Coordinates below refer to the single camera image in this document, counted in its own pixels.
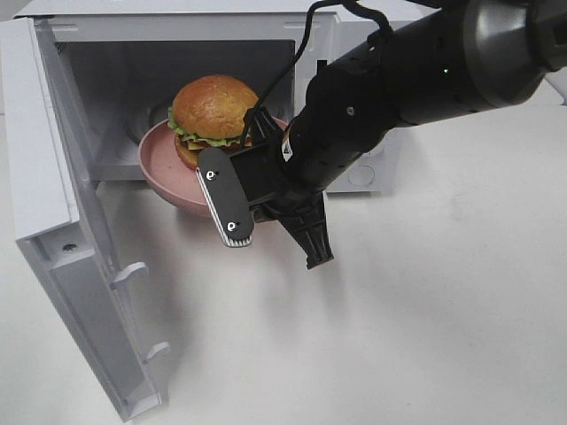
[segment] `white label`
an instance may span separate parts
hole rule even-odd
[[[289,161],[291,159],[291,157],[293,156],[293,151],[291,150],[289,133],[286,133],[285,136],[283,137],[282,155],[283,155],[283,160],[285,162]]]

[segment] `lettuce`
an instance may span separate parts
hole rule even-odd
[[[169,119],[167,126],[172,130],[174,130],[178,135],[180,135],[181,139],[185,142],[190,139],[193,139],[194,142],[207,142],[214,148],[220,148],[221,146],[230,146],[233,143],[240,142],[240,136],[232,137],[230,139],[209,139],[207,137],[201,137],[196,133],[187,133],[183,128],[179,126],[179,124],[175,122],[174,114],[171,110],[171,107],[167,109],[167,117]]]

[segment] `screw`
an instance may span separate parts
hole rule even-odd
[[[77,251],[77,244],[76,243],[68,243],[66,245],[63,246],[63,252],[67,252],[67,253],[71,253],[74,251]]]

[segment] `burger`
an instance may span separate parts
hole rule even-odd
[[[208,75],[183,87],[168,110],[168,125],[175,131],[175,150],[181,161],[194,170],[205,148],[236,151],[246,111],[257,100],[243,81],[228,75]],[[249,136],[245,145],[252,145]]]

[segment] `white table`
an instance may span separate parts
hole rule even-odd
[[[143,344],[171,374],[151,424],[564,424],[567,109],[530,105],[408,131],[392,197],[334,196],[335,260],[312,271],[275,223],[252,247],[144,183],[104,183]],[[120,420],[12,242],[0,139],[0,412]]]

